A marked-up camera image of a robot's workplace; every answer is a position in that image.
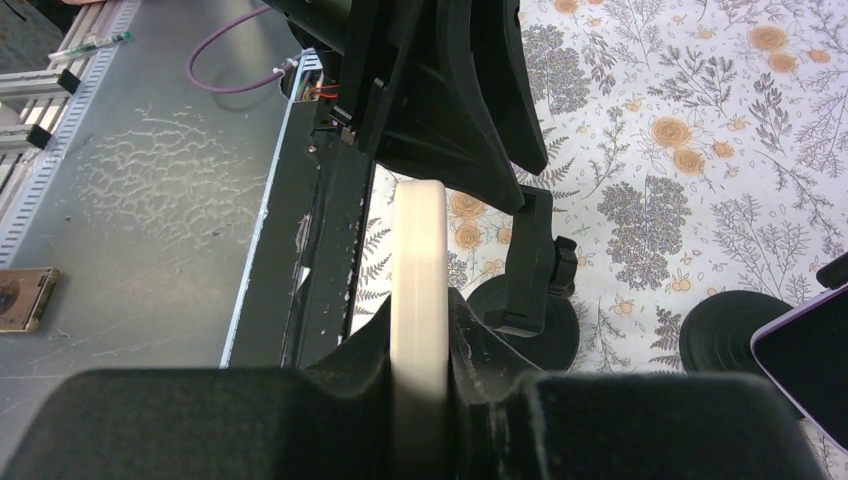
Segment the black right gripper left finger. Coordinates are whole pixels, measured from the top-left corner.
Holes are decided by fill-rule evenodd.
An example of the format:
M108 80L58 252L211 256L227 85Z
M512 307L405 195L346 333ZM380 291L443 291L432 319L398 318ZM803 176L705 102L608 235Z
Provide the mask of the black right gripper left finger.
M94 370L47 399L6 479L384 479L389 313L305 369Z

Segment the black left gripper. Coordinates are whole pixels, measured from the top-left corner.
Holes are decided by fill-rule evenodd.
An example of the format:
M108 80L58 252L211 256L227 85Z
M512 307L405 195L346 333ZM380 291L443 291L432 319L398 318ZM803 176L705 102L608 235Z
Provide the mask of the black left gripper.
M509 160L548 165L518 1L468 1L475 75L463 70L461 1L272 1L337 84L343 141L387 169L438 180L508 214L524 205Z

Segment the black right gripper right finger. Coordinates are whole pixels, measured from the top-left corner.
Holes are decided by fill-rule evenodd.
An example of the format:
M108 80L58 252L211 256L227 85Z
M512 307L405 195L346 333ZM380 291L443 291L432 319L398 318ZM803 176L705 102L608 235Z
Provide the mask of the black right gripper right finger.
M749 374L546 372L448 292L459 479L821 479L781 394Z

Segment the black phone stand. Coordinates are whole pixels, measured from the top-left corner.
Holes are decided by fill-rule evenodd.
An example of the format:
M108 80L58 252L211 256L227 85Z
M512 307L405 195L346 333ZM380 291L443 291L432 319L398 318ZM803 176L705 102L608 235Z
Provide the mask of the black phone stand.
M564 371L580 345L570 303L578 270L577 243L552 234L553 195L524 186L513 215L504 272L485 281L467 302L482 323L518 354L548 371Z
M822 267L824 288L847 287L847 255ZM741 372L767 378L755 362L750 340L760 327L795 307L775 297L743 290L712 296L694 307L680 331L680 354L687 371Z

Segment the phone with beige case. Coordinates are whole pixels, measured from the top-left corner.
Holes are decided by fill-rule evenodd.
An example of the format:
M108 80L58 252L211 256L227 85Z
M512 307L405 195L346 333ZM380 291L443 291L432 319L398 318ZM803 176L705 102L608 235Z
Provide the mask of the phone with beige case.
M446 195L435 180L395 191L390 367L392 476L449 475Z

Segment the phone with lavender case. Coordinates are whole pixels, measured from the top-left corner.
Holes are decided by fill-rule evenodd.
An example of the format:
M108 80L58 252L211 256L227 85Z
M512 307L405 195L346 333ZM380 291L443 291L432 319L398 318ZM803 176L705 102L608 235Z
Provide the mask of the phone with lavender case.
M755 331L755 362L789 402L847 450L847 287L828 289Z

